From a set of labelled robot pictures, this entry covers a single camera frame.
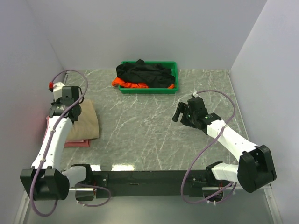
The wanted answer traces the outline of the beige t shirt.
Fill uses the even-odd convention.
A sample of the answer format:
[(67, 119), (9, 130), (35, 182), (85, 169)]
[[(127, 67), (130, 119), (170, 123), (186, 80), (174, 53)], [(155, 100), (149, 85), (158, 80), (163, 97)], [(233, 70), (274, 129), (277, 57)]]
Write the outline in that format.
[(81, 114), (75, 121), (66, 139), (67, 142), (97, 139), (100, 128), (97, 114), (90, 99), (85, 99), (81, 106)]

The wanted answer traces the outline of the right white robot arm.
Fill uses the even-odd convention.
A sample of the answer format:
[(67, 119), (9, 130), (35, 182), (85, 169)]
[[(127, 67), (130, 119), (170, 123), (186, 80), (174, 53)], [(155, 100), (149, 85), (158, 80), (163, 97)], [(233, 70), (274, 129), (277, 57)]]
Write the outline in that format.
[(208, 185), (216, 186), (220, 181), (236, 182), (252, 193), (276, 180), (270, 149), (248, 141), (220, 116), (208, 113), (201, 97), (192, 97), (187, 103), (179, 102), (172, 121), (201, 130), (221, 143), (237, 159), (237, 165), (218, 161), (207, 166), (204, 180)]

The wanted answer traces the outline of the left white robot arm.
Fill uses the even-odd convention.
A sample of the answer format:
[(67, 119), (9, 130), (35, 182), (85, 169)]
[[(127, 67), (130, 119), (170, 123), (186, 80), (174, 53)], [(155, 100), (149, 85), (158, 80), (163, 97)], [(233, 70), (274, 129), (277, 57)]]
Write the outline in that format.
[(49, 109), (42, 147), (31, 167), (23, 169), (20, 175), (32, 201), (64, 200), (70, 188), (77, 184), (87, 188), (93, 183), (89, 164), (75, 164), (66, 171), (60, 170), (66, 138), (82, 111), (82, 89), (78, 86), (58, 87), (52, 84), (50, 90), (55, 99)]

